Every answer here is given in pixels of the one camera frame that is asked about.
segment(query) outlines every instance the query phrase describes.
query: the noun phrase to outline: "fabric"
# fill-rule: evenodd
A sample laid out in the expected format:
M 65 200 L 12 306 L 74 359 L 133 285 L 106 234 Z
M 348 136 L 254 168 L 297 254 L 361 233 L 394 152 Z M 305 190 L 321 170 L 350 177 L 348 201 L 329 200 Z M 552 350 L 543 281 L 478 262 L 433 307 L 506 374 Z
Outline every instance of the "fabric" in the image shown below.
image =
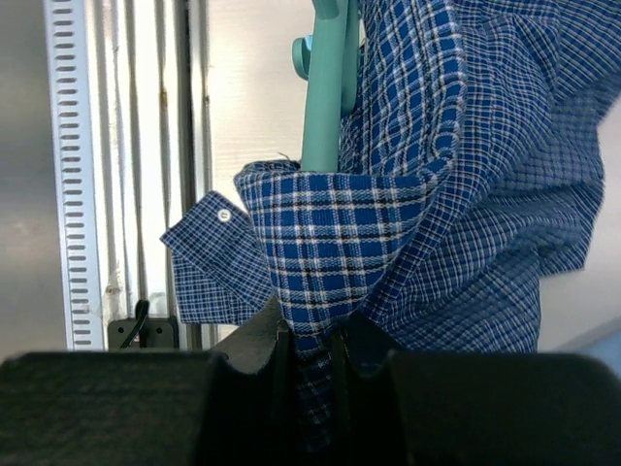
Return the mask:
M 412 350 L 536 349 L 539 279 L 584 264 L 621 89 L 616 1 L 360 6 L 340 172 L 252 163 L 248 216 L 210 194 L 164 236 L 187 321 L 240 323 L 277 294 L 309 450 L 330 440 L 327 337 L 354 311 Z

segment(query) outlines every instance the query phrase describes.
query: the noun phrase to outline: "white surface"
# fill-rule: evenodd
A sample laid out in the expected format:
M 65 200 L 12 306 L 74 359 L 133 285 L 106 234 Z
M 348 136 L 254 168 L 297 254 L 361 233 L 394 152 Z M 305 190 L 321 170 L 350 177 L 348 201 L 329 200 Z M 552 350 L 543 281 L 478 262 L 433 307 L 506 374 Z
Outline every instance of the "white surface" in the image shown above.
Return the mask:
M 312 32 L 310 1 L 210 3 L 214 185 L 241 206 L 233 177 L 248 162 L 299 158 L 306 86 L 290 47 Z M 621 316 L 621 105 L 602 126 L 606 200 L 585 271 L 541 285 L 540 348 L 552 350 Z

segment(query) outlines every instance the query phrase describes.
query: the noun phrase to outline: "white button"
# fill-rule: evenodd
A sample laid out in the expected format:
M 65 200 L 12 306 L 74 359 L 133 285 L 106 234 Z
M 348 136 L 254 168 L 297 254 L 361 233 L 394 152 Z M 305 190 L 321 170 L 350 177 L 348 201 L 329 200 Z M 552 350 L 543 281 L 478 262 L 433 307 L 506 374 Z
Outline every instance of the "white button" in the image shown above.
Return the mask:
M 219 210 L 217 213 L 217 219 L 226 223 L 231 219 L 231 211 L 228 209 Z

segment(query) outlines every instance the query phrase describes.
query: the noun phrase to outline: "blue plaid shirt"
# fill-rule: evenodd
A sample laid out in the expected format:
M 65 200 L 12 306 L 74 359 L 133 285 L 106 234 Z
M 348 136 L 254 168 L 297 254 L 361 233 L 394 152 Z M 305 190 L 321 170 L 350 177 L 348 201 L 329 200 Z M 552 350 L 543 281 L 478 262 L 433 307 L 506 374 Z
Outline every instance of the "blue plaid shirt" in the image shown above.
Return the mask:
M 353 311 L 411 350 L 534 351 L 539 279 L 583 266 L 621 90 L 616 0 L 363 0 L 340 172 L 257 162 L 165 236 L 181 318 L 244 323 L 276 293 L 306 448 L 329 442 L 326 338 Z

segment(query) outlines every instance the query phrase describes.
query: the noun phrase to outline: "teal hanger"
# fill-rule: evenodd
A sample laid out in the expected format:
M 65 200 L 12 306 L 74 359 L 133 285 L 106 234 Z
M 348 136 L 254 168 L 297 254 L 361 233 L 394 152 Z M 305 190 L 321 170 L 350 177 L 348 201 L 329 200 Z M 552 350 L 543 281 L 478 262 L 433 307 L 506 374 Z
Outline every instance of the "teal hanger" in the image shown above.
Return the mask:
M 304 117 L 302 170 L 339 169 L 341 118 L 356 104 L 358 87 L 358 0 L 312 0 L 312 36 L 293 43 L 293 66 L 309 82 Z

